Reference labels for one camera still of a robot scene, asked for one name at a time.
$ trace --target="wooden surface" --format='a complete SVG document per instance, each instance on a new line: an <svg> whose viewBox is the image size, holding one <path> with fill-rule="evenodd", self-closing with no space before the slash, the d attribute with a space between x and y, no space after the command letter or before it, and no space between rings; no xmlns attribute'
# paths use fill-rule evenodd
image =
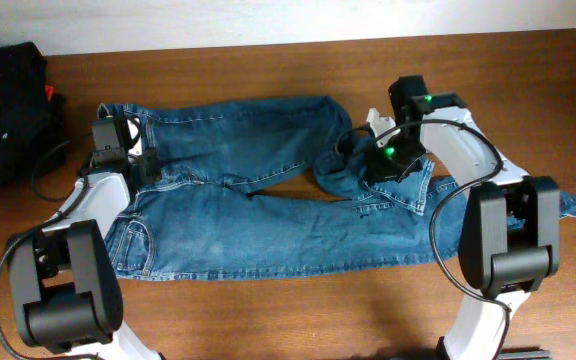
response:
<svg viewBox="0 0 576 360"><path fill-rule="evenodd" d="M516 164L576 194L576 30L51 57L48 78L68 97L74 136L88 131L100 102L185 107L327 94L361 124L370 107L391 113L388 86L416 73L433 92L461 95ZM82 156L40 186L68 192ZM269 192L326 198L309 175ZM0 254L11 233L57 206L35 198L26 181L0 189ZM455 260L450 267L458 271ZM125 320L168 359L332 359L432 348L462 297L434 264L299 280L120 283ZM7 280L0 300L13 344L42 353L21 347ZM541 345L557 359L576 359L576 219L562 221L559 272L521 307L507 345Z"/></svg>

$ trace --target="jeans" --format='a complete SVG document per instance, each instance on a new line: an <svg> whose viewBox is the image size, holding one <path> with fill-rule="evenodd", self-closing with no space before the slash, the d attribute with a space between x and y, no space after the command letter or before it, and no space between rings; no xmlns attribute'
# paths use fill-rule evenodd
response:
<svg viewBox="0 0 576 360"><path fill-rule="evenodd" d="M430 216L454 179L431 182L434 164L421 158L422 170L401 183L370 183L363 155L349 155L372 140L350 134L337 154L351 120L328 97L99 110L119 113L139 119L142 147L154 146L162 167L161 181L141 186L106 236L119 277L291 278L434 261ZM346 200L255 194L309 168L322 190ZM465 205L460 196L439 218L444 258L457 254ZM562 193L561 214L576 216L576 197Z"/></svg>

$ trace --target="black backpack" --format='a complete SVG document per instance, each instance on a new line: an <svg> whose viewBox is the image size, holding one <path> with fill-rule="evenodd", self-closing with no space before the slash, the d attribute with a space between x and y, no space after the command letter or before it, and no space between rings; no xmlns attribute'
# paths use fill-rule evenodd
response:
<svg viewBox="0 0 576 360"><path fill-rule="evenodd" d="M28 42L0 47L0 185L27 175L37 159L63 140L65 98L46 94L46 59ZM53 157L49 170L64 161Z"/></svg>

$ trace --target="jeans seam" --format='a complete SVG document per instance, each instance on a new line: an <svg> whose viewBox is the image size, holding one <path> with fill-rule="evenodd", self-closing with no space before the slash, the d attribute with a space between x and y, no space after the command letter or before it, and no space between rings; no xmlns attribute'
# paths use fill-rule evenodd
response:
<svg viewBox="0 0 576 360"><path fill-rule="evenodd" d="M150 230L148 230L148 226L146 226L146 223L144 221L141 220L133 220L135 223L141 225L144 230L146 231L146 236L148 237L148 256L146 257L146 262L144 263L144 267L141 270L142 274L144 276L148 276L150 274L150 270L153 266L154 263L154 257L155 257L155 239L151 236L151 232Z"/></svg>
<svg viewBox="0 0 576 360"><path fill-rule="evenodd" d="M135 202L134 202L134 204L132 204L133 211L137 211L137 209L139 208L139 195L140 194L141 194L141 191L137 190L137 194L135 194Z"/></svg>
<svg viewBox="0 0 576 360"><path fill-rule="evenodd" d="M141 214L139 214L139 213L117 215L118 218L123 218L123 219L134 219L134 218L139 217L139 216L141 216Z"/></svg>
<svg viewBox="0 0 576 360"><path fill-rule="evenodd" d="M121 255L119 262L117 263L117 269L119 269L120 265L126 264L126 261L128 260L128 251L130 250L130 246L132 245L135 236L137 236L137 232L130 229L130 223L132 223L132 221L130 221L126 226L125 232L126 236L129 237L129 239L126 240L126 251L124 251L123 255Z"/></svg>
<svg viewBox="0 0 576 360"><path fill-rule="evenodd" d="M444 189L450 188L450 187L455 187L455 185L457 185L457 182L452 181L452 182L437 186L435 189L433 189L433 191L426 194L426 197L428 197L428 198L434 197L435 195L439 194L439 192L443 191Z"/></svg>
<svg viewBox="0 0 576 360"><path fill-rule="evenodd" d="M379 193L379 194L385 196L386 198L388 198L388 199L391 200L391 201L395 201L395 202L400 203L401 205L403 205L403 207L404 207L405 209L409 209L409 210L411 209L410 204L408 204L408 203L406 203L406 202L404 202L404 201L402 201L402 200L399 200L397 197L390 196L390 195L387 194L385 191L380 191L380 190L377 190L377 189L381 189L381 188L378 187L378 186L375 186L375 187L372 188L372 191L374 191L374 192L376 192L376 193Z"/></svg>
<svg viewBox="0 0 576 360"><path fill-rule="evenodd" d="M263 180L266 180L266 179L270 179L271 177L275 177L275 176L279 176L279 175L281 175L281 174L285 174L285 173L287 173L288 171L291 171L291 170L293 170L293 169L296 169L296 168L301 167L301 166L304 166L304 165L306 165L306 161L305 161L305 160L304 160L302 163L298 163L298 164L296 164L296 165L293 165L293 166L289 167L288 169L282 170L281 172L278 172L278 173L276 173L276 174L272 174L272 175L269 175L269 176L266 176L266 177L263 177L263 178L259 178L259 179L257 179L257 180L253 180L253 181L242 181L242 182L237 182L237 183L231 183L231 184L228 184L228 185L248 185L248 184L254 184L254 183L256 183L256 182L260 182L260 181L263 181Z"/></svg>
<svg viewBox="0 0 576 360"><path fill-rule="evenodd" d="M278 116L286 116L286 117L305 117L305 116L312 116L314 114L318 114L321 111L324 111L327 108L333 108L330 102L325 102L317 107L310 107L310 108L301 108L296 111L290 112L282 112L282 111L256 111L256 112L240 112L235 116L238 118L242 117L253 117L253 116L268 116L268 115L278 115Z"/></svg>
<svg viewBox="0 0 576 360"><path fill-rule="evenodd" d="M371 197L374 197L375 194L361 194L357 197L357 201L366 201L368 199L370 199Z"/></svg>
<svg viewBox="0 0 576 360"><path fill-rule="evenodd" d="M119 243L117 244L117 250L115 250L115 254L112 257L112 264L113 266L117 267L117 265L119 265L117 263L117 256L119 256L119 253L121 252L121 246L124 243L124 238L126 236L126 231L128 231L128 225L130 225L130 222L128 222L128 224L126 224L126 227L124 228L124 231L121 232L121 236L119 237Z"/></svg>
<svg viewBox="0 0 576 360"><path fill-rule="evenodd" d="M136 112L134 112L134 111L132 111L132 110L124 109L124 113L130 114L130 115L135 115L135 116L144 115L144 116L146 116L146 117L151 118L152 120L156 120L156 119L157 119L157 118L155 118L154 116L152 116L151 114L148 114L148 113L146 113L146 112L144 112L144 113L136 113Z"/></svg>
<svg viewBox="0 0 576 360"><path fill-rule="evenodd" d="M182 186L186 186L186 185L204 185L205 182L203 181L194 181L194 180L179 180L179 181L175 181L173 183L170 184L166 184L163 185L161 187L154 187L152 189L146 189L146 190L139 190L137 192L137 194L135 195L135 202L133 204L133 209L136 211L137 210L137 206L139 204L139 200L141 199L141 195L148 193L148 192L164 192L164 191L171 191L171 190L175 190L178 189Z"/></svg>
<svg viewBox="0 0 576 360"><path fill-rule="evenodd" d="M442 258L446 258L448 256L454 256L457 253L456 247L450 247L443 249L440 252L440 256ZM223 271L223 270L208 270L203 272L184 272L184 271L170 271L170 272L162 272L156 273L154 275L122 275L118 274L120 278L128 278L128 279L140 279L140 280L151 280L151 281L165 281L165 280L182 280L182 279L192 279L195 280L198 277L206 277L206 280L227 280L227 279L251 279L251 278L282 278L282 276L254 276L250 274L267 274L267 273L277 273L283 275L283 277L296 277L295 275L288 275L291 273L305 273L300 274L297 276L302 277L309 277L313 275L325 275L331 273L340 273L340 272L348 272L348 271L356 271L356 270L364 270L364 269L376 269L380 267L387 267L387 266L394 266L396 265L417 265L421 264L425 261L430 261L430 259L434 259L434 254L432 252L426 252L422 254L412 254L412 255L394 255L390 257L375 257L375 258L368 258L358 261L345 261L342 264L328 264L328 265L303 265L303 266L296 266L294 267L294 271L286 270L286 267L277 267L277 268L248 268L248 269L236 269L234 271ZM354 263L354 266L347 266L347 264ZM313 269L323 269L322 271L312 271ZM211 274L220 274L221 279L215 278L210 279Z"/></svg>
<svg viewBox="0 0 576 360"><path fill-rule="evenodd" d="M351 209L355 210L356 212L364 212L373 208L375 210L386 210L392 208L393 206L395 206L395 204L393 204L392 202L382 202L378 204L357 205L353 206Z"/></svg>
<svg viewBox="0 0 576 360"><path fill-rule="evenodd" d="M219 115L219 116L212 116L210 115L209 117L202 117L202 118L191 118L188 117L184 120L180 120L178 118L154 118L154 121L160 122L160 123L164 123L164 124L186 124L186 123L190 123L190 122L195 122L195 121L204 121L204 120L220 120L223 119L224 116L223 115Z"/></svg>
<svg viewBox="0 0 576 360"><path fill-rule="evenodd" d="M430 178L432 177L432 171L435 169L435 163L428 160L428 166L424 166L424 173L422 174L421 186L419 187L419 194L417 197L417 206L415 207L417 213L424 212L426 207L426 194L428 193L428 184L430 183Z"/></svg>

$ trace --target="jeans leg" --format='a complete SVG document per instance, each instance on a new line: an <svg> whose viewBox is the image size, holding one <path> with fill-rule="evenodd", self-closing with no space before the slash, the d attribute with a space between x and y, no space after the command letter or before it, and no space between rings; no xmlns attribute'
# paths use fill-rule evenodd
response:
<svg viewBox="0 0 576 360"><path fill-rule="evenodd" d="M214 183L250 193L312 166L351 126L328 97L238 101L178 110L105 105L142 123L142 144L157 148L162 182Z"/></svg>
<svg viewBox="0 0 576 360"><path fill-rule="evenodd" d="M430 206L452 189L428 193ZM390 202L246 196L221 186L145 191L109 236L118 275L145 280L302 277L433 260L430 214ZM442 256L456 254L465 201L440 218Z"/></svg>

